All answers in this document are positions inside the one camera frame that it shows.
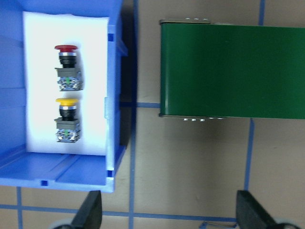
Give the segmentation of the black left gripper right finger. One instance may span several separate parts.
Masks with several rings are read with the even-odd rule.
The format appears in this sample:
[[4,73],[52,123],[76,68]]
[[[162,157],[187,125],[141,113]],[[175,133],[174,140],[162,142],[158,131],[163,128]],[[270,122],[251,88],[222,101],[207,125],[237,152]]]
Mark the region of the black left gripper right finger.
[[267,229],[277,224],[247,190],[237,191],[236,221],[241,229]]

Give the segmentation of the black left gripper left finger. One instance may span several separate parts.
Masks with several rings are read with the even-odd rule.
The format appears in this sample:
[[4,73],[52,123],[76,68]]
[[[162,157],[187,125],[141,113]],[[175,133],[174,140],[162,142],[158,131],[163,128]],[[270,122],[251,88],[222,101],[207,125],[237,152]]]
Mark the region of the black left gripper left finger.
[[73,229],[99,229],[102,224],[102,196],[90,191],[72,220]]

